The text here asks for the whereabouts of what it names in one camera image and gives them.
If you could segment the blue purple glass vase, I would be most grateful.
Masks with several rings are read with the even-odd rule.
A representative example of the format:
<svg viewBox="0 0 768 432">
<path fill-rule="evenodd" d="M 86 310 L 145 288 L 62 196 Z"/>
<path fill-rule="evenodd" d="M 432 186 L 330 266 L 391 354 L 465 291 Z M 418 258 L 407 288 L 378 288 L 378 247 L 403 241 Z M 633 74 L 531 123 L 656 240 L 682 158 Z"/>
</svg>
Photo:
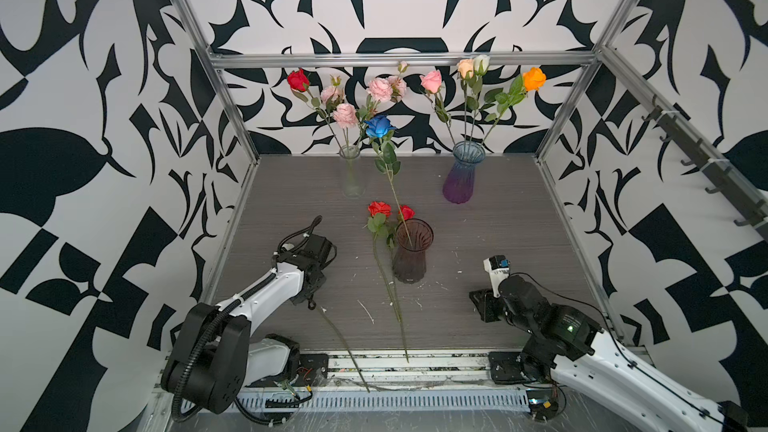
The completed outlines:
<svg viewBox="0 0 768 432">
<path fill-rule="evenodd" d="M 446 200 L 454 204 L 463 204 L 472 198 L 476 167 L 485 159 L 485 156 L 483 146 L 477 142 L 462 141 L 455 145 L 454 164 L 442 188 Z"/>
</svg>

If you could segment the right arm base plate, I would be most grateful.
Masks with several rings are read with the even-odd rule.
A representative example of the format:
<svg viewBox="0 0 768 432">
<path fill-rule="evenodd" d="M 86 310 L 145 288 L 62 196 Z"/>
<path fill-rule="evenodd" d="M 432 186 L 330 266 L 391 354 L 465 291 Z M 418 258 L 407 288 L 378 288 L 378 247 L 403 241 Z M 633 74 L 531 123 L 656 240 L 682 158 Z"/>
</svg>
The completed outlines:
<svg viewBox="0 0 768 432">
<path fill-rule="evenodd" d="M 542 375 L 539 363 L 522 351 L 493 351 L 488 362 L 491 380 L 497 385 L 532 384 Z"/>
</svg>

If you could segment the pink peony stem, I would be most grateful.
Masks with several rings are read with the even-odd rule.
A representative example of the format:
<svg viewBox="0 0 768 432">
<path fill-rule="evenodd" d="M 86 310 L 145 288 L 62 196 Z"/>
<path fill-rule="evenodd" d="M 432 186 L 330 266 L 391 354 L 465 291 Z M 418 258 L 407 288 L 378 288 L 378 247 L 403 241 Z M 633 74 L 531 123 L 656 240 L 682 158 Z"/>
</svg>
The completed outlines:
<svg viewBox="0 0 768 432">
<path fill-rule="evenodd" d="M 357 111 L 360 122 L 358 143 L 362 144 L 366 139 L 364 133 L 365 120 L 372 116 L 384 115 L 380 106 L 385 103 L 398 103 L 405 96 L 407 86 L 403 75 L 408 70 L 409 64 L 401 61 L 397 66 L 397 74 L 386 78 L 374 78 L 366 89 L 366 98 L 363 106 Z"/>
</svg>

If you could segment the peach artificial rose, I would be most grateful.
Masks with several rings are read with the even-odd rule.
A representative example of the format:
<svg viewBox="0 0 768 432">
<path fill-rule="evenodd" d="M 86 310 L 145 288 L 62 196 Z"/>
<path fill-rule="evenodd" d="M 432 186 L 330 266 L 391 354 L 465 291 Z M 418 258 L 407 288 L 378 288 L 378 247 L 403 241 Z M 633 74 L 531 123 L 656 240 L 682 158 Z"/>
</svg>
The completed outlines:
<svg viewBox="0 0 768 432">
<path fill-rule="evenodd" d="M 460 79 L 461 90 L 464 98 L 463 120 L 464 120 L 464 138 L 467 138 L 468 132 L 468 114 L 470 112 L 469 99 L 472 97 L 472 86 L 474 83 L 474 60 L 465 58 L 458 62 L 457 73 Z"/>
</svg>

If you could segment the orange artificial rose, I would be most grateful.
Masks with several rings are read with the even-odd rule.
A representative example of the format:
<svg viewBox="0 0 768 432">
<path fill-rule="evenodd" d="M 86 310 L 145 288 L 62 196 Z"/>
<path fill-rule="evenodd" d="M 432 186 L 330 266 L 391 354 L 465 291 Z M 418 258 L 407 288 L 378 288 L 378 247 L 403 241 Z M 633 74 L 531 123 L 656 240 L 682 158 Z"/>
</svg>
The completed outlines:
<svg viewBox="0 0 768 432">
<path fill-rule="evenodd" d="M 547 81 L 547 76 L 538 67 L 533 67 L 527 72 L 523 72 L 511 82 L 508 89 L 501 89 L 495 92 L 486 100 L 494 109 L 486 117 L 486 121 L 491 124 L 490 129 L 483 136 L 481 145 L 484 146 L 493 130 L 508 112 L 523 102 L 532 92 L 538 91 Z"/>
</svg>

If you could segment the red artificial rose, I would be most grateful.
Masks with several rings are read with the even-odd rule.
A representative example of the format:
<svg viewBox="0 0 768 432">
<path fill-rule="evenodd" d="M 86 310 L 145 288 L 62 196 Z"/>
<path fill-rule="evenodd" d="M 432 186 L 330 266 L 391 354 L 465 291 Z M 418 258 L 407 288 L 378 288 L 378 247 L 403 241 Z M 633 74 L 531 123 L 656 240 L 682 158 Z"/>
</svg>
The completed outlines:
<svg viewBox="0 0 768 432">
<path fill-rule="evenodd" d="M 396 317 L 401 345 L 407 362 L 410 361 L 410 353 L 408 350 L 407 337 L 405 331 L 404 318 L 400 306 L 399 296 L 397 293 L 397 287 L 394 283 L 394 253 L 397 247 L 396 230 L 399 225 L 399 221 L 395 214 L 392 212 L 392 207 L 380 201 L 373 201 L 367 207 L 369 218 L 367 219 L 366 228 L 372 234 L 372 251 L 374 261 L 376 263 L 377 270 L 381 279 L 384 282 L 384 287 L 388 295 L 390 307 L 393 309 Z M 385 267 L 381 254 L 379 253 L 380 245 L 383 244 L 389 253 L 390 265 L 389 268 Z"/>
<path fill-rule="evenodd" d="M 392 211 L 390 218 L 387 221 L 388 237 L 394 240 L 396 238 L 398 227 L 404 221 L 412 219 L 414 216 L 415 212 L 407 205 L 400 206 L 397 212 Z"/>
<path fill-rule="evenodd" d="M 336 118 L 339 116 L 337 110 L 346 104 L 346 99 L 341 89 L 341 78 L 332 76 L 331 85 L 325 88 L 320 87 L 319 92 L 314 94 L 306 72 L 299 68 L 288 74 L 287 83 L 291 93 L 311 108 L 328 127 L 332 138 L 339 148 L 339 155 L 346 159 L 351 158 L 348 137 L 341 141 L 333 127 L 333 123 L 336 122 Z"/>
</svg>

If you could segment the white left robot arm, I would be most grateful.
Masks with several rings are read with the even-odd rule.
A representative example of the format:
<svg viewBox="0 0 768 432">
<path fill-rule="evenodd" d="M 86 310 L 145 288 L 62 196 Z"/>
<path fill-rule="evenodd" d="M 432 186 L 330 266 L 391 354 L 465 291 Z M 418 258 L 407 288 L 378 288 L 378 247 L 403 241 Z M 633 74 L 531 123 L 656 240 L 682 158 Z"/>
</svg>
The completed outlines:
<svg viewBox="0 0 768 432">
<path fill-rule="evenodd" d="M 315 309 L 315 293 L 325 283 L 325 269 L 336 246 L 315 229 L 322 218 L 284 237 L 272 253 L 269 270 L 243 291 L 215 305 L 199 303 L 186 315 L 167 359 L 161 387 L 172 396 L 171 419 L 190 420 L 202 410 L 221 414 L 235 407 L 252 423 L 265 427 L 285 424 L 313 397 L 311 391 L 277 402 L 276 411 L 249 411 L 241 390 L 264 379 L 286 391 L 292 389 L 300 365 L 300 346 L 277 334 L 257 343 L 259 326 L 284 303 L 305 303 Z"/>
</svg>

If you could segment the clear ribbed glass vase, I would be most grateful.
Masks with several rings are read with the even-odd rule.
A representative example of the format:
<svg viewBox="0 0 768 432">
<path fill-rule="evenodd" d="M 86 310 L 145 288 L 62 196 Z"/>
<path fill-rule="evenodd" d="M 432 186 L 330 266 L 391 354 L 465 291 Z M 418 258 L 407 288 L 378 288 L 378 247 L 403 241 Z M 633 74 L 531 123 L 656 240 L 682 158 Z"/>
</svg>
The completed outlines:
<svg viewBox="0 0 768 432">
<path fill-rule="evenodd" d="M 347 198 L 358 198 L 365 191 L 365 184 L 359 171 L 360 149 L 356 145 L 343 146 L 339 152 L 341 160 L 341 190 Z"/>
</svg>

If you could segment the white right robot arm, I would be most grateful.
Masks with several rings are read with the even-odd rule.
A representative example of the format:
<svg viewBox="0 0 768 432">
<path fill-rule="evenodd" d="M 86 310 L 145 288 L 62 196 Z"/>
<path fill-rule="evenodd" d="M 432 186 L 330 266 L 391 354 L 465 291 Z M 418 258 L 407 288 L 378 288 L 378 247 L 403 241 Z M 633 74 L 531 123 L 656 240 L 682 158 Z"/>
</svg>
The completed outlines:
<svg viewBox="0 0 768 432">
<path fill-rule="evenodd" d="M 745 431 L 748 415 L 675 382 L 621 345 L 580 310 L 549 302 L 518 274 L 469 298 L 485 323 L 527 333 L 519 352 L 492 352 L 498 385 L 547 382 L 566 386 L 610 409 L 641 431 Z"/>
</svg>

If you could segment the pink carnation spray stem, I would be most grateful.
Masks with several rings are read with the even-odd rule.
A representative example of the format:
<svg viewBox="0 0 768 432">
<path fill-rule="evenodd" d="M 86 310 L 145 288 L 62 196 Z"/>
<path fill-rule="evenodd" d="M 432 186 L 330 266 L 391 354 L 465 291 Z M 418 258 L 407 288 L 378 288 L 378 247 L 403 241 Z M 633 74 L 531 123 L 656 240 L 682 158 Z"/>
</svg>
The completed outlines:
<svg viewBox="0 0 768 432">
<path fill-rule="evenodd" d="M 323 118 L 327 123 L 333 120 L 344 138 L 344 146 L 340 146 L 340 150 L 351 149 L 353 141 L 350 139 L 350 133 L 353 129 L 360 128 L 360 122 L 357 109 L 346 100 L 340 76 L 330 77 L 330 85 L 320 93 L 320 103 Z"/>
</svg>

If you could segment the white artificial rose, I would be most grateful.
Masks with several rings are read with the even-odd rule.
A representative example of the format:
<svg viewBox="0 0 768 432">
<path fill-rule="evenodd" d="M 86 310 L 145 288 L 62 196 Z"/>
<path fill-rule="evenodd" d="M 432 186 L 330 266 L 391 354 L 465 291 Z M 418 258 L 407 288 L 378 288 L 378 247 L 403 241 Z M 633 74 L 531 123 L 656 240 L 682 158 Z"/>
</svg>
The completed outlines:
<svg viewBox="0 0 768 432">
<path fill-rule="evenodd" d="M 467 75 L 467 84 L 470 87 L 470 95 L 467 99 L 467 103 L 472 116 L 471 135 L 474 135 L 477 115 L 480 111 L 480 95 L 483 88 L 483 78 L 487 74 L 489 66 L 490 57 L 485 54 L 478 55 L 472 59 L 471 73 Z"/>
<path fill-rule="evenodd" d="M 350 346 L 349 346 L 349 344 L 348 344 L 348 342 L 347 342 L 346 338 L 345 338 L 345 337 L 344 337 L 344 335 L 342 334 L 341 330 L 340 330 L 340 329 L 339 329 L 339 328 L 338 328 L 338 327 L 335 325 L 335 323 L 334 323 L 334 322 L 333 322 L 333 321 L 332 321 L 332 320 L 329 318 L 329 316 L 327 315 L 327 311 L 326 311 L 326 309 L 325 309 L 325 308 L 323 308 L 323 307 L 321 307 L 321 306 L 317 306 L 317 307 L 318 307 L 318 311 L 319 311 L 319 313 L 320 313 L 320 316 L 321 316 L 321 317 L 323 318 L 323 320 L 324 320 L 324 321 L 325 321 L 325 322 L 326 322 L 326 323 L 327 323 L 327 324 L 328 324 L 328 325 L 331 327 L 331 329 L 333 330 L 334 334 L 335 334 L 335 335 L 336 335 L 336 337 L 337 337 L 337 338 L 340 340 L 340 342 L 341 342 L 341 344 L 342 344 L 343 348 L 344 348 L 344 349 L 345 349 L 345 351 L 347 352 L 347 355 L 349 356 L 350 360 L 352 361 L 352 363 L 353 363 L 353 365 L 354 365 L 354 368 L 355 368 L 355 370 L 356 370 L 356 373 L 357 373 L 357 375 L 358 375 L 358 377 L 359 377 L 359 379 L 360 379 L 360 382 L 362 383 L 362 386 L 365 388 L 365 390 L 366 390 L 366 392 L 367 392 L 367 393 L 370 393 L 370 392 L 371 392 L 371 388 L 370 388 L 370 386 L 369 386 L 368 382 L 366 381 L 366 379 L 364 378 L 364 376 L 363 376 L 363 374 L 362 374 L 362 369 L 361 369 L 361 367 L 359 366 L 359 364 L 358 364 L 358 361 L 357 361 L 357 359 L 356 359 L 356 356 L 355 356 L 355 355 L 354 355 L 354 353 L 352 352 L 352 350 L 351 350 L 351 348 L 350 348 Z"/>
</svg>

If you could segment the blue artificial rose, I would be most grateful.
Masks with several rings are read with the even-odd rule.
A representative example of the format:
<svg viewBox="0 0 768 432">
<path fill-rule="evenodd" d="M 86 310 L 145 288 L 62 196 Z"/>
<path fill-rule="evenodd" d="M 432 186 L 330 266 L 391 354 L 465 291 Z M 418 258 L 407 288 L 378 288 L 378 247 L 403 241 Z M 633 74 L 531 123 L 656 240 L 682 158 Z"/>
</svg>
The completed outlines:
<svg viewBox="0 0 768 432">
<path fill-rule="evenodd" d="M 385 115 L 372 116 L 370 119 L 365 120 L 363 124 L 365 137 L 375 154 L 374 164 L 377 170 L 388 180 L 395 205 L 397 206 L 399 223 L 405 226 L 406 237 L 409 244 L 412 245 L 413 240 L 406 224 L 408 218 L 403 212 L 402 204 L 394 185 L 394 178 L 401 170 L 401 161 L 397 157 L 397 152 L 392 142 L 396 127 Z"/>
</svg>

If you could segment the light pink artificial rose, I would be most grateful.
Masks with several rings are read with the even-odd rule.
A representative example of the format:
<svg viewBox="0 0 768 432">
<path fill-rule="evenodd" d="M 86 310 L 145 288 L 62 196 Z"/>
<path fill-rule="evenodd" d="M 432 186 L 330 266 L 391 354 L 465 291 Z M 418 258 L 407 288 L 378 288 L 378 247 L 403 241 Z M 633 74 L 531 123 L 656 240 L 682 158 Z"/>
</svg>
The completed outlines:
<svg viewBox="0 0 768 432">
<path fill-rule="evenodd" d="M 433 111 L 439 121 L 446 126 L 452 145 L 456 146 L 457 141 L 452 132 L 452 118 L 446 109 L 445 99 L 442 92 L 444 83 L 441 72 L 439 70 L 434 70 L 426 75 L 422 75 L 420 82 L 424 96 L 432 105 Z"/>
</svg>

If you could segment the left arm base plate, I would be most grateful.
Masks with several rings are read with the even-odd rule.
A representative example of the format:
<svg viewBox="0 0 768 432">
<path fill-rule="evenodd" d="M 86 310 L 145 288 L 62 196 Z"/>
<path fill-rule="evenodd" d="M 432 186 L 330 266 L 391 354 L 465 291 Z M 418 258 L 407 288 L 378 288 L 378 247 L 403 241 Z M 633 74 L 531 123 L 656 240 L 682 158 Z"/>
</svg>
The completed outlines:
<svg viewBox="0 0 768 432">
<path fill-rule="evenodd" d="M 247 388 L 277 387 L 287 383 L 292 387 L 317 386 L 327 378 L 330 356 L 325 353 L 301 353 L 290 359 L 287 370 L 246 384 Z"/>
</svg>

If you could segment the dark red glass vase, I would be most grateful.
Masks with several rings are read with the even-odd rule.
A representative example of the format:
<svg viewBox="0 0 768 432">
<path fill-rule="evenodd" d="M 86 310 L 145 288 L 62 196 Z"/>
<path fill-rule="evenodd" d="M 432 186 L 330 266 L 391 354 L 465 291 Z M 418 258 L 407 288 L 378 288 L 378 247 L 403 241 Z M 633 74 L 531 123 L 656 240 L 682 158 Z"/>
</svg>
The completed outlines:
<svg viewBox="0 0 768 432">
<path fill-rule="evenodd" d="M 394 277 L 406 284 L 421 281 L 427 271 L 426 252 L 434 241 L 433 229 L 424 220 L 412 218 L 397 227 L 394 238 Z"/>
</svg>

